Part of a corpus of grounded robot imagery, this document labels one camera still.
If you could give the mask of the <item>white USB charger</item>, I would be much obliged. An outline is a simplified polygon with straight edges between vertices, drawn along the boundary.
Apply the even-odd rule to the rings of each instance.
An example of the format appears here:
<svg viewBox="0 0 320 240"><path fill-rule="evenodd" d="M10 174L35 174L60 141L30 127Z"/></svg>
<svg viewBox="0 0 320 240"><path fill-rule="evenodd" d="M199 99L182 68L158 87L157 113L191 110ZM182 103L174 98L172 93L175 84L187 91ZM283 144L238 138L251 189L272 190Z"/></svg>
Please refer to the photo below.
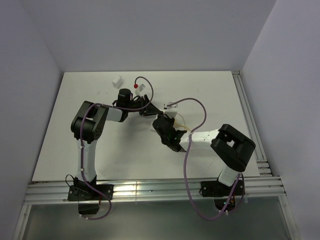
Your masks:
<svg viewBox="0 0 320 240"><path fill-rule="evenodd" d="M122 84L123 84L123 78L122 76L117 76L113 81L112 81L112 86L115 88L115 89L119 89Z"/></svg>

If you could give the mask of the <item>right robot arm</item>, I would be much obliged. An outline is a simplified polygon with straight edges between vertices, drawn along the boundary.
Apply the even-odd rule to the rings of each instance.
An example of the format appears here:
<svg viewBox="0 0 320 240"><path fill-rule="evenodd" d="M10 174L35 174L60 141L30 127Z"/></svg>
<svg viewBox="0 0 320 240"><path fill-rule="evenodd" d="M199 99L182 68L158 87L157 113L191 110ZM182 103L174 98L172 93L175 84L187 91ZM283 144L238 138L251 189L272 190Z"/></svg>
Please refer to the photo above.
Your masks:
<svg viewBox="0 0 320 240"><path fill-rule="evenodd" d="M218 176L216 189L222 195L229 194L234 182L243 173L253 155L256 144L230 124L219 129L190 132L174 128L174 119L159 115L152 123L163 145L177 153L189 155L191 150L210 151L219 157L224 166Z"/></svg>

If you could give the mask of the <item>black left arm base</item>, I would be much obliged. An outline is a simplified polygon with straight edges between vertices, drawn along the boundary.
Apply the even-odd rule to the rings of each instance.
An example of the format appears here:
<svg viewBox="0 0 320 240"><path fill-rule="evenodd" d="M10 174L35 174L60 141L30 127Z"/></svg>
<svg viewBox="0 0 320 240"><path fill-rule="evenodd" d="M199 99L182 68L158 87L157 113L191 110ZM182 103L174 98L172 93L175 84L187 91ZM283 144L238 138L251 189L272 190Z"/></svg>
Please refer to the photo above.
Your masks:
<svg viewBox="0 0 320 240"><path fill-rule="evenodd" d="M105 196L100 195L90 188L88 190L81 190L72 185L69 189L67 200L69 202L112 200L114 193L113 184L98 184L95 188Z"/></svg>

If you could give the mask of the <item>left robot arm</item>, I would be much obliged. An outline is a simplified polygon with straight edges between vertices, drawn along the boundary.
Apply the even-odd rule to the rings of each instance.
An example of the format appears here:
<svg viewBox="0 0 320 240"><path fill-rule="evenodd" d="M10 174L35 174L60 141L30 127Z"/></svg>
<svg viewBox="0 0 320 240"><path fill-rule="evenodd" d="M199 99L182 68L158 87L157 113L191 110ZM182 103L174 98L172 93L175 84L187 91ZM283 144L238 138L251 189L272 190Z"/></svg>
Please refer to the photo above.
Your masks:
<svg viewBox="0 0 320 240"><path fill-rule="evenodd" d="M140 116L147 117L161 112L147 95L134 97L127 88L119 90L117 99L111 106L84 101L70 126L80 148L78 171L73 178L72 191L86 200L91 200L98 194L95 153L106 121L122 123L129 113L139 113Z"/></svg>

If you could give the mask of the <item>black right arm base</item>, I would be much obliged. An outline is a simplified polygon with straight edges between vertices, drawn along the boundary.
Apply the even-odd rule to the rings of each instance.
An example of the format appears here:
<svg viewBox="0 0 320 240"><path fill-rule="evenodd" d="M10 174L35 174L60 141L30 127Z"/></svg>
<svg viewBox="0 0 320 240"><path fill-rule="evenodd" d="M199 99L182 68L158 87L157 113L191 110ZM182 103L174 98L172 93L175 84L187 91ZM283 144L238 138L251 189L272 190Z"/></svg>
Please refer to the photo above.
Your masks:
<svg viewBox="0 0 320 240"><path fill-rule="evenodd" d="M228 197L232 187L233 186L226 186L220 183L218 180L201 181L199 194L203 197ZM242 196L245 194L244 182L242 180L238 180L233 194L235 196Z"/></svg>

